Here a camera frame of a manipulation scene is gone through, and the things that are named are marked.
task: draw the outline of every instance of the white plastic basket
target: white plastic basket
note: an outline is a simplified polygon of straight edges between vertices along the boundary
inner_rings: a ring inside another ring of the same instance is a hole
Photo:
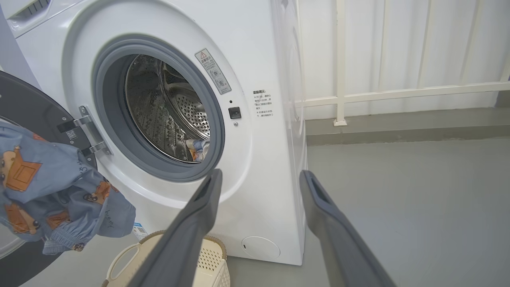
[[[102,287],[125,287],[136,274],[164,231],[158,231],[122,250],[113,260]],[[137,249],[135,255],[116,275],[112,272],[123,255]],[[223,243],[212,236],[202,240],[202,248],[196,265],[193,287],[230,287],[230,274],[226,265],[226,250]]]

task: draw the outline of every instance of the gray floor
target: gray floor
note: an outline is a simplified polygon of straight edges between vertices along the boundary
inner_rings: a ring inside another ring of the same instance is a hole
[[[309,148],[312,170],[398,286],[503,286],[510,273],[510,140]],[[99,286],[134,237],[96,237],[23,286]],[[329,286],[307,231],[301,267],[228,258],[233,287]]]

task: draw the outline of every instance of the warning sticker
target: warning sticker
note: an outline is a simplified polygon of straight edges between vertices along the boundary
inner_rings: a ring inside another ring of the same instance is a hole
[[[220,94],[224,94],[232,90],[226,81],[225,75],[221,72],[220,67],[218,67],[218,64],[216,64],[216,61],[213,59],[211,54],[209,54],[207,49],[203,49],[196,53],[195,57],[200,61],[204,69],[206,69],[209,77],[213,80]]]
[[[257,117],[273,116],[271,94],[266,92],[266,90],[253,91],[253,103]]]
[[[138,237],[138,240],[144,239],[147,235],[147,231],[143,229],[142,225],[140,223],[134,223],[133,224],[133,232],[135,233],[136,237]]]

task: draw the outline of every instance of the white wall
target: white wall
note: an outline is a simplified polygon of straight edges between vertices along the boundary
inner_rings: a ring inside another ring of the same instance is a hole
[[[416,88],[428,0],[387,0],[388,46],[383,90]],[[475,0],[435,1],[425,86],[457,84]],[[377,91],[383,0],[345,0],[346,94]],[[499,81],[510,51],[510,1],[486,0],[475,38],[469,83]],[[300,0],[307,99],[334,97],[336,0]],[[346,116],[494,106],[497,92],[348,103]],[[335,117],[336,106],[306,108],[305,118]]]

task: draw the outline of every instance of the washing machine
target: washing machine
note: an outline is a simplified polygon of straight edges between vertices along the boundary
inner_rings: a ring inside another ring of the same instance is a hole
[[[136,207],[139,237],[166,229],[216,168],[223,184],[210,234],[230,256],[302,264],[297,1],[0,5],[40,89],[68,113],[42,111],[39,124],[90,156]],[[32,88],[25,102],[41,97]],[[0,105],[20,97],[0,94]],[[9,110],[31,116],[23,105]]]

